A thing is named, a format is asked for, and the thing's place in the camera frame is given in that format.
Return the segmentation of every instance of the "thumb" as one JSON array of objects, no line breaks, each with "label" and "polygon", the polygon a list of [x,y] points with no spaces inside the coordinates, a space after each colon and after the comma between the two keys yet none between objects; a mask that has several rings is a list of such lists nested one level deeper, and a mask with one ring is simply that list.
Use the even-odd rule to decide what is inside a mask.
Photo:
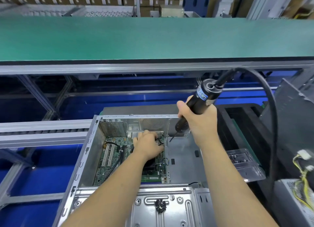
[{"label": "thumb", "polygon": [[179,109],[179,114],[178,114],[179,117],[184,116],[186,119],[188,119],[192,115],[194,115],[194,113],[190,110],[190,108],[183,101],[178,101],[177,107]]}]

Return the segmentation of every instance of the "black electric screwdriver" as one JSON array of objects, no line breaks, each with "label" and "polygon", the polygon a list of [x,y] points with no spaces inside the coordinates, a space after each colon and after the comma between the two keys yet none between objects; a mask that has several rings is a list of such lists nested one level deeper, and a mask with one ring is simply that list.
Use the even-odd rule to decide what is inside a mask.
[{"label": "black electric screwdriver", "polygon": [[[205,79],[197,88],[195,94],[186,103],[194,114],[201,115],[214,103],[222,92],[222,86],[215,85],[215,79]],[[175,125],[176,133],[171,140],[178,134],[184,133],[189,128],[186,118],[182,117]]]}]

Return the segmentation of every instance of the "person's right hand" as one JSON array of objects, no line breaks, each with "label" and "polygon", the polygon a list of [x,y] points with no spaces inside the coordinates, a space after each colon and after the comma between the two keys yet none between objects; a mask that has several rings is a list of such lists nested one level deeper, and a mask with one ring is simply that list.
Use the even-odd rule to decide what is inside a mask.
[{"label": "person's right hand", "polygon": [[210,105],[207,110],[201,114],[194,114],[183,101],[178,101],[178,117],[184,116],[189,122],[195,143],[200,147],[208,146],[208,142],[219,141],[217,133],[217,109]]}]

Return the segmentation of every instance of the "motherboard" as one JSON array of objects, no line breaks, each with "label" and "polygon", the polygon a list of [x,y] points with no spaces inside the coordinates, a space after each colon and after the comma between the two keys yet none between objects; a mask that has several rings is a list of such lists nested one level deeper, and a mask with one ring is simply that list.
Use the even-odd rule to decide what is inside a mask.
[{"label": "motherboard", "polygon": [[[164,137],[156,140],[158,145],[164,144]],[[103,145],[103,150],[98,163],[94,185],[101,185],[112,173],[127,159],[134,149],[133,141],[126,137],[108,137]],[[146,162],[142,171],[141,183],[167,183],[166,166],[169,159],[165,152],[161,152],[156,158]]]}]

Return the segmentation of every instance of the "person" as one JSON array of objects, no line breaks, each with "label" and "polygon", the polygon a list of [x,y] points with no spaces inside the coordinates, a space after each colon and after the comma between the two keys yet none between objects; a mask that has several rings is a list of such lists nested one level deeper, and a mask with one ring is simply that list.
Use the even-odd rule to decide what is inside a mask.
[{"label": "person", "polygon": [[[214,105],[202,115],[178,101],[179,117],[187,119],[202,151],[206,178],[218,227],[278,226],[238,173],[217,133]],[[156,133],[145,130],[134,138],[134,151],[98,189],[63,223],[62,227],[120,227],[129,217],[147,160],[163,151]]]}]

